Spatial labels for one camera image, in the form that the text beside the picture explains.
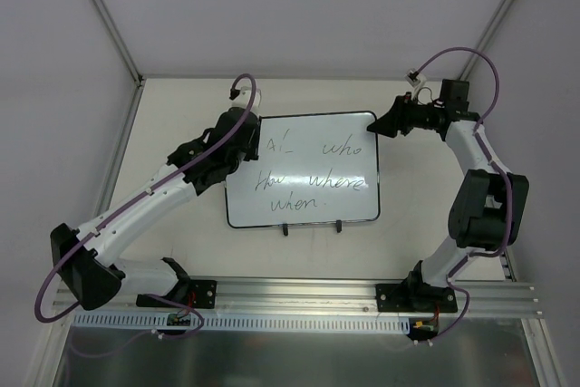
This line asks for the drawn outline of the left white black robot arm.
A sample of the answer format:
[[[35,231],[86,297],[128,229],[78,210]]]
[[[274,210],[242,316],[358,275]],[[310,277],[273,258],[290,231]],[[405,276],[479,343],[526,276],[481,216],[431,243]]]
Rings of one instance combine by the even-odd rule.
[[[75,305],[94,310],[117,295],[134,295],[143,307],[193,301],[196,285],[176,260],[163,257],[143,263],[123,260],[121,254],[172,209],[225,181],[242,161],[256,160],[259,130],[256,109],[233,106],[215,127],[179,145],[122,204],[77,228],[55,228],[50,235],[53,263]]]

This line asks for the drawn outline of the white whiteboard black frame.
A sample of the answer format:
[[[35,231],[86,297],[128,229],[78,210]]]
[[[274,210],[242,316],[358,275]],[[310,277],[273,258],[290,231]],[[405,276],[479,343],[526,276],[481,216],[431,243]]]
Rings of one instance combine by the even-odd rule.
[[[232,228],[374,221],[381,214],[371,111],[261,120],[258,158],[226,179]]]

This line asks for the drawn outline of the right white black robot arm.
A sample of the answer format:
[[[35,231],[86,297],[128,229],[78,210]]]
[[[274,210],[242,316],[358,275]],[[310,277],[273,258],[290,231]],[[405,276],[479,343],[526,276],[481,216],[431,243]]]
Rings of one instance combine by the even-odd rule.
[[[434,131],[454,153],[463,181],[448,218],[448,236],[397,285],[375,287],[381,313],[455,313],[455,279],[479,258],[502,256],[517,239],[529,181],[493,151],[481,117],[469,110],[469,84],[445,80],[438,99],[419,102],[415,91],[395,98],[367,130],[388,138],[414,129]]]

